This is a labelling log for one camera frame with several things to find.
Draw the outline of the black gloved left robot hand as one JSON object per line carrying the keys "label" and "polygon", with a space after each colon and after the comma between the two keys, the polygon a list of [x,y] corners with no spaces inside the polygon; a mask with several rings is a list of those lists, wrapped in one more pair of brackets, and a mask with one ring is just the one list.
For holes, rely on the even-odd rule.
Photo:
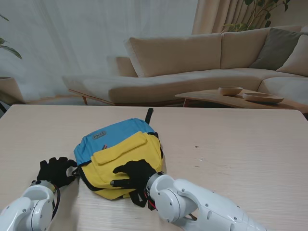
{"label": "black gloved left robot hand", "polygon": [[45,180],[58,188],[67,186],[75,180],[75,176],[68,176],[67,170],[71,167],[76,168],[77,163],[67,157],[56,159],[52,157],[48,162],[43,160],[40,162],[40,170],[37,175],[37,181]]}

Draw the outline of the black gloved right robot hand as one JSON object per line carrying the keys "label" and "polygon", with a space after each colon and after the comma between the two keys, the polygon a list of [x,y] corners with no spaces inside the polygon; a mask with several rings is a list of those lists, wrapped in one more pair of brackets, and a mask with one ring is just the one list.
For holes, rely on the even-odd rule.
{"label": "black gloved right robot hand", "polygon": [[128,179],[112,180],[110,182],[113,187],[123,189],[145,189],[148,180],[156,170],[151,167],[144,159],[139,161],[129,161],[124,165],[118,166],[113,170],[113,173],[125,173]]}

